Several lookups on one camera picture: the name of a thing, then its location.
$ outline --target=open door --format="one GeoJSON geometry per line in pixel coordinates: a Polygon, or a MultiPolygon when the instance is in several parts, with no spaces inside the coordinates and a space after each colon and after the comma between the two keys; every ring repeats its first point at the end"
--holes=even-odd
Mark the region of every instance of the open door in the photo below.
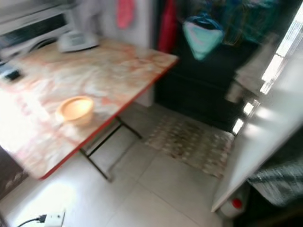
{"type": "Polygon", "coordinates": [[[303,122],[302,23],[303,5],[273,58],[283,58],[279,78],[235,139],[212,211],[220,208],[303,122]]]}

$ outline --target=doormat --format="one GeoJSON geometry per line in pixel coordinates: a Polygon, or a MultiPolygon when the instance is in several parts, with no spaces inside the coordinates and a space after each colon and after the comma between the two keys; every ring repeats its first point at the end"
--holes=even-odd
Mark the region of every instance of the doormat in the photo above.
{"type": "Polygon", "coordinates": [[[145,144],[221,178],[234,136],[186,117],[164,116],[145,144]]]}

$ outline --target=white tile floor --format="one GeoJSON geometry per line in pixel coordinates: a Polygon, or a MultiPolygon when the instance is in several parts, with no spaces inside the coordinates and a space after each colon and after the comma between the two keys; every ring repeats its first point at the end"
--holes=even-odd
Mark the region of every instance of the white tile floor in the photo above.
{"type": "MultiPolygon", "coordinates": [[[[122,118],[147,136],[168,113],[158,105],[133,104],[122,118]]],[[[66,209],[65,227],[222,226],[210,212],[218,180],[158,153],[127,129],[121,128],[92,158],[110,170],[112,183],[77,154],[43,182],[28,178],[0,202],[1,213],[12,227],[61,209],[66,209]]]]}

